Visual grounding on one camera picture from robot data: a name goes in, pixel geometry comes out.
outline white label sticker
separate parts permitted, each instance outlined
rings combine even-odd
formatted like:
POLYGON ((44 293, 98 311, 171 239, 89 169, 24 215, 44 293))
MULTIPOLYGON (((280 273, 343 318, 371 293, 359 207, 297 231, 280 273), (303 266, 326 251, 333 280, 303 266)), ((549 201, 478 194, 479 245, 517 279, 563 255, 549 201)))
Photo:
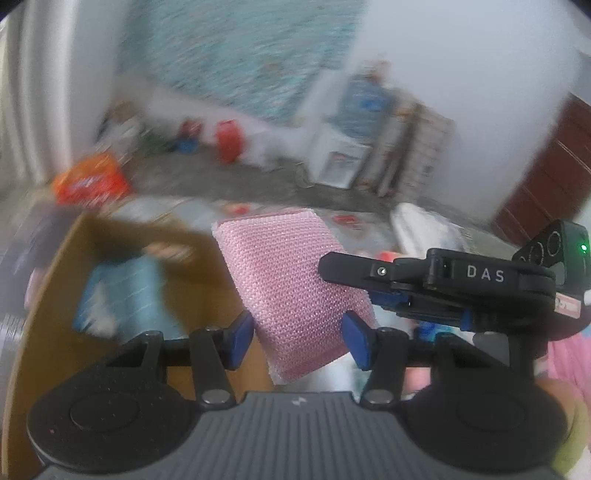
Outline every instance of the white label sticker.
POLYGON ((581 316, 581 301, 556 292, 554 311, 577 319, 581 316))

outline orange and red package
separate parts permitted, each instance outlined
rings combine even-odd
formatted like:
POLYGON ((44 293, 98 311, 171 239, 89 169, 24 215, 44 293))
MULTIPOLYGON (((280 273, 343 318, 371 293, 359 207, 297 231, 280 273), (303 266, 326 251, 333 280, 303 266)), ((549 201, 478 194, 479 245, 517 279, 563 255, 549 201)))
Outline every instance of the orange and red package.
POLYGON ((131 186, 110 152, 99 153, 79 161, 52 183, 57 203, 101 207, 131 193, 131 186))

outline pink cloth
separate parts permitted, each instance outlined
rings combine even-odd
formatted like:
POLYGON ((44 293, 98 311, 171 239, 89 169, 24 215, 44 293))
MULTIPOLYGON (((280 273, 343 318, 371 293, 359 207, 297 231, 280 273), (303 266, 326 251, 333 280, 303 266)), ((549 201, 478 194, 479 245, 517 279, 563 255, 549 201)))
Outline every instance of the pink cloth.
POLYGON ((591 337, 587 330, 548 344, 548 375, 575 385, 591 413, 591 337))
POLYGON ((312 210, 227 220, 213 234, 275 382, 297 380, 347 353, 345 311, 375 324, 367 292, 318 275, 324 254, 345 250, 312 210))

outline camera lens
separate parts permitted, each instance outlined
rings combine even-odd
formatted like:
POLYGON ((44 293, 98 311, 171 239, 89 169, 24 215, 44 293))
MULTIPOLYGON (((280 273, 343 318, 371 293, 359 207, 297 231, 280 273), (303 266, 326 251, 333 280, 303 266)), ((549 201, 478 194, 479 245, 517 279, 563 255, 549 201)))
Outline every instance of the camera lens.
POLYGON ((544 246, 540 242, 536 242, 530 249, 530 263, 541 265, 544 261, 544 246))
POLYGON ((546 250, 548 251, 548 255, 551 257, 555 257, 558 252, 560 252, 560 234, 554 230, 548 237, 548 241, 546 242, 546 250))

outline gray floor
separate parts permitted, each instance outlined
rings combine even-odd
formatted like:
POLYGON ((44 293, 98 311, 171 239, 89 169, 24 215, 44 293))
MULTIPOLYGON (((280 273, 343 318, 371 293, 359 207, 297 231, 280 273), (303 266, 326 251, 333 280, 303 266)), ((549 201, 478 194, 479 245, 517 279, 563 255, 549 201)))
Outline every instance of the gray floor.
POLYGON ((274 171, 263 172, 241 164, 223 165, 207 148, 197 155, 171 153, 135 158, 125 164, 124 172, 140 194, 374 212, 383 218, 389 211, 387 202, 367 192, 298 186, 305 184, 298 176, 301 171, 288 160, 274 171))

